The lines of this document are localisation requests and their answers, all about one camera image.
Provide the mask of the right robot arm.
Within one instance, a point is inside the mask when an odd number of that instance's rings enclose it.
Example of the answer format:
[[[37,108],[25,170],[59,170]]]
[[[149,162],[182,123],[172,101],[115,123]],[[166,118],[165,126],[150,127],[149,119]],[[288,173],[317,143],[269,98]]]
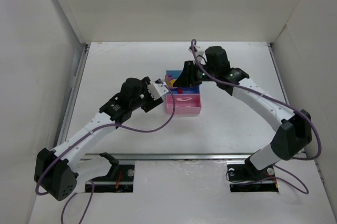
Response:
[[[266,95],[244,70],[231,67],[224,48],[211,46],[200,51],[191,45],[189,50],[194,59],[185,61],[173,87],[189,88],[215,82],[219,89],[248,105],[275,131],[269,144],[245,160],[244,169],[250,176],[280,160],[290,160],[311,142],[310,115]]]

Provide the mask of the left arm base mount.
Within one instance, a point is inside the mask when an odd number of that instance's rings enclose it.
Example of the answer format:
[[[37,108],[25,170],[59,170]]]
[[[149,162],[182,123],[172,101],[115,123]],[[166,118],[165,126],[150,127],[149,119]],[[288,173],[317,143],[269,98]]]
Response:
[[[131,193],[133,192],[135,164],[121,163],[106,176],[93,178],[96,193]]]

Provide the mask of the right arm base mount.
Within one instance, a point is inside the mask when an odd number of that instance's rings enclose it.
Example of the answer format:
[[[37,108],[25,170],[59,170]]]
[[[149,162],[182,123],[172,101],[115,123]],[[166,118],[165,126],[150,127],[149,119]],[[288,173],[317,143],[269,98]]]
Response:
[[[230,192],[279,192],[272,165],[250,173],[245,164],[228,164],[225,176]]]

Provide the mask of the yellow lego brick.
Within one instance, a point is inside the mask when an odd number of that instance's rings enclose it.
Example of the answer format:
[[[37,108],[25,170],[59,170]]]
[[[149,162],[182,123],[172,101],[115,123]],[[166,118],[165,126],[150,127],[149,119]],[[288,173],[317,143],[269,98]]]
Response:
[[[174,83],[176,82],[176,79],[172,79],[172,80],[169,80],[169,82],[168,82],[168,86],[170,87],[170,88],[174,88]]]

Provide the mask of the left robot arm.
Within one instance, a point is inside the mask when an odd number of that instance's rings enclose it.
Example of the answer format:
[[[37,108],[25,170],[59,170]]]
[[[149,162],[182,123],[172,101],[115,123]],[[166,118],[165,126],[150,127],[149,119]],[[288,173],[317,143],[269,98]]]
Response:
[[[126,129],[124,122],[132,112],[142,109],[146,113],[163,103],[167,86],[149,77],[128,78],[119,93],[110,98],[95,116],[73,137],[51,150],[42,149],[36,157],[34,181],[38,196],[51,195],[62,201],[73,192],[80,192],[88,180],[97,177],[114,178],[119,161],[104,152],[83,161],[82,158],[100,140],[118,128]]]

